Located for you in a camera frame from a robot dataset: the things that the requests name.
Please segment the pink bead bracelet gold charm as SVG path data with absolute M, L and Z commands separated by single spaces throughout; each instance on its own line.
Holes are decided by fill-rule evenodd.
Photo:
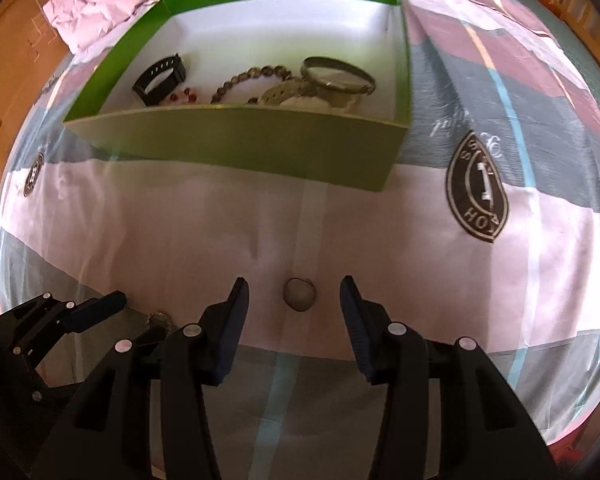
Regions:
M 171 315 L 160 310 L 155 310 L 154 312 L 151 312 L 150 315 L 148 315 L 146 320 L 146 327 L 148 328 L 148 330 L 154 327 L 161 327 L 167 333 L 171 333 L 172 330 L 174 330 L 174 324 Z

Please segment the plaid bed quilt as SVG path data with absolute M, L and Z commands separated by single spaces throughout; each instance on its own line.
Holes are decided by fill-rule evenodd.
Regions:
M 411 121 L 379 191 L 198 162 L 111 155 L 65 126 L 149 0 L 53 76 L 0 185 L 0 315 L 46 292 L 125 308 L 38 364 L 82 382 L 148 315 L 174 330 L 249 308 L 204 387 L 219 479 L 371 479 L 387 387 L 358 370 L 339 289 L 427 345 L 422 479 L 555 479 L 550 445 L 600 403 L 600 108 L 519 0 L 400 0 Z M 150 388 L 151 479 L 166 478 L 163 344 Z

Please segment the black wrist watch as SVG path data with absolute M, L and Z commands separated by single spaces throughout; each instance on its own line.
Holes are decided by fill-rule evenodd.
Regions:
M 132 85 L 145 106 L 159 105 L 186 79 L 186 68 L 178 54 L 151 64 Z

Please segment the green cardboard box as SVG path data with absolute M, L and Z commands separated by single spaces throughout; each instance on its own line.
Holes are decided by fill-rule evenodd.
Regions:
M 159 105 L 132 85 L 178 54 Z M 291 78 L 357 94 L 350 113 L 259 105 Z M 198 162 L 381 190 L 410 128 L 400 0 L 161 0 L 105 55 L 65 126 L 111 155 Z

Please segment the wooden headboard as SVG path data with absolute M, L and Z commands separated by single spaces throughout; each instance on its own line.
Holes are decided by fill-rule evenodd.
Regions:
M 24 118 L 68 54 L 43 15 L 47 1 L 0 3 L 0 182 Z

